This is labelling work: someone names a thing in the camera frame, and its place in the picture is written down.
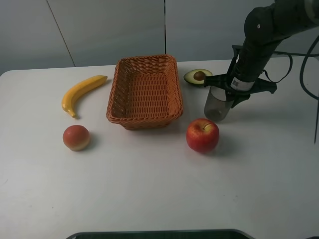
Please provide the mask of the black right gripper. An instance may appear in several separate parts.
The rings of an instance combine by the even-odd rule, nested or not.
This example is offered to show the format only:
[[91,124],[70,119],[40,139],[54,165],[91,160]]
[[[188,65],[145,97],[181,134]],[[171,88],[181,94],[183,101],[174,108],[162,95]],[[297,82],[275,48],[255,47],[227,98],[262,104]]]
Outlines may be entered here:
[[225,95],[234,96],[234,101],[231,106],[232,109],[239,103],[248,100],[252,94],[261,92],[270,92],[273,94],[277,90],[277,84],[274,82],[269,82],[263,79],[247,82],[232,75],[232,73],[206,76],[203,86],[228,88],[225,90]]

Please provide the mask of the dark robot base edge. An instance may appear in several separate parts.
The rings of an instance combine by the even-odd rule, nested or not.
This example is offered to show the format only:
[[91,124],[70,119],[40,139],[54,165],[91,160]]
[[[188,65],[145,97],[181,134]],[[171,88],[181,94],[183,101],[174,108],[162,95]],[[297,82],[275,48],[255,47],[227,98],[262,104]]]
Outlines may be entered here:
[[70,239],[251,239],[240,230],[177,230],[177,231],[132,231],[132,232],[81,232]]

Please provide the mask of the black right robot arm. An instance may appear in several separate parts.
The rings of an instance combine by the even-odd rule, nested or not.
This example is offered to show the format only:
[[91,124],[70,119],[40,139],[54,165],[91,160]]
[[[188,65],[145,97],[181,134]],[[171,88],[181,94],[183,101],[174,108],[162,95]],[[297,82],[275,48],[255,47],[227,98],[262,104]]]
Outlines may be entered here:
[[264,68],[285,39],[319,25],[317,0],[277,0],[267,7],[256,7],[246,17],[245,41],[233,46],[234,57],[227,73],[206,77],[204,86],[225,91],[231,108],[252,94],[274,93],[277,83],[260,79]]

